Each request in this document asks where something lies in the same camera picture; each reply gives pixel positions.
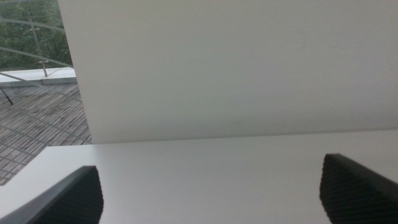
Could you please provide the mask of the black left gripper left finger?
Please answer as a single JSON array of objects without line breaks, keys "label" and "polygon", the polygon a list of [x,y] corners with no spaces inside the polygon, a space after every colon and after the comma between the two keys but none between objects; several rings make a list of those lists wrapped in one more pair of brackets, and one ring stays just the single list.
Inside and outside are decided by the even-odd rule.
[{"label": "black left gripper left finger", "polygon": [[95,166],[82,166],[51,188],[1,218],[1,223],[97,224],[104,208]]}]

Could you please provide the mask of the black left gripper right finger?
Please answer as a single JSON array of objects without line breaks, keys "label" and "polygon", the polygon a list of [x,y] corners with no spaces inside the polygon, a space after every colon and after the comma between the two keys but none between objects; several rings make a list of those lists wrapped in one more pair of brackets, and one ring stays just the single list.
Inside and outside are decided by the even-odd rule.
[{"label": "black left gripper right finger", "polygon": [[331,223],[397,223],[397,183],[341,154],[324,157],[320,200]]}]

